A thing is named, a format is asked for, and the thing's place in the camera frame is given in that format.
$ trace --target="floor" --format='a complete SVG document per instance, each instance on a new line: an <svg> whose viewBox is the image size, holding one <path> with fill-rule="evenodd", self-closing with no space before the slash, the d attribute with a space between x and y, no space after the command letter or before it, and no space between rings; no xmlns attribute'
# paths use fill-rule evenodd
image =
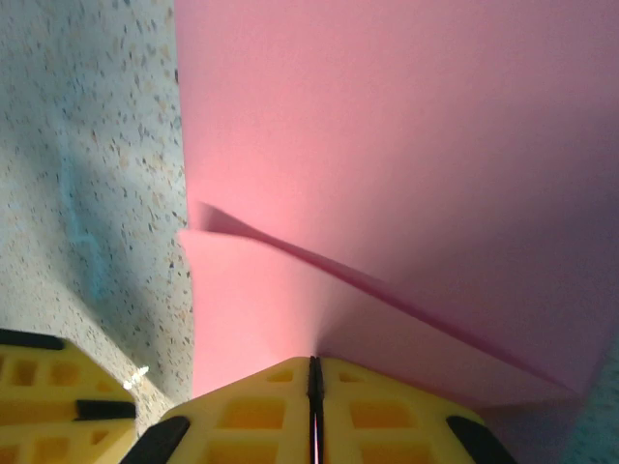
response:
<svg viewBox="0 0 619 464"><path fill-rule="evenodd" d="M0 327L75 341L141 432L192 377L173 2L0 0L0 60ZM618 405L616 344L566 464L619 462Z"/></svg>

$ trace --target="yellow plastic part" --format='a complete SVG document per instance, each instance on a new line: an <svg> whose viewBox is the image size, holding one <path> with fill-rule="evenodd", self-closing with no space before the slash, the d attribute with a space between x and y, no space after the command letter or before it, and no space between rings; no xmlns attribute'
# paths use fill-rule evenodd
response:
<svg viewBox="0 0 619 464"><path fill-rule="evenodd" d="M77 418L77 400L132 396L68 340L62 350L0 344L0 464L117 463L132 419Z"/></svg>
<svg viewBox="0 0 619 464"><path fill-rule="evenodd" d="M292 358L182 404L191 426L168 464L309 464L310 360Z"/></svg>
<svg viewBox="0 0 619 464"><path fill-rule="evenodd" d="M326 464L475 464L445 422L483 424L475 413L356 364L320 360Z"/></svg>

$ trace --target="pink paper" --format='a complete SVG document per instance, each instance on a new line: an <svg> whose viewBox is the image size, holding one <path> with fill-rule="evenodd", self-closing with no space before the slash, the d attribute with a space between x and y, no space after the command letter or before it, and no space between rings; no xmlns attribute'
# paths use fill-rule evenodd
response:
<svg viewBox="0 0 619 464"><path fill-rule="evenodd" d="M177 0L176 19L190 226L210 204L291 253L184 238L195 392L326 346L471 404L586 393L619 324L617 2ZM398 344L364 351L362 314ZM460 345L467 387L431 368ZM488 387L501 369L518 388Z"/></svg>

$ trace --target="black rubber strip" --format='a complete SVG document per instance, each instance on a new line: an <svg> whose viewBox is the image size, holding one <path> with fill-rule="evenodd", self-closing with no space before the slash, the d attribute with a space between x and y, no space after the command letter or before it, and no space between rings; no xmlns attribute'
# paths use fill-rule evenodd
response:
<svg viewBox="0 0 619 464"><path fill-rule="evenodd" d="M146 430L120 464L165 464L189 428L190 420L183 416L156 423Z"/></svg>
<svg viewBox="0 0 619 464"><path fill-rule="evenodd" d="M130 401L78 399L75 402L77 418L74 421L109 421L135 419L135 405Z"/></svg>
<svg viewBox="0 0 619 464"><path fill-rule="evenodd" d="M501 442L484 425L460 416L448 417L447 424L475 464L516 464Z"/></svg>
<svg viewBox="0 0 619 464"><path fill-rule="evenodd" d="M23 346L40 350L59 351L65 348L62 338L43 333L30 333L0 329L0 345Z"/></svg>
<svg viewBox="0 0 619 464"><path fill-rule="evenodd" d="M322 401L325 397L320 358L309 358L308 398L309 398L309 462L323 464L324 457L324 411Z"/></svg>

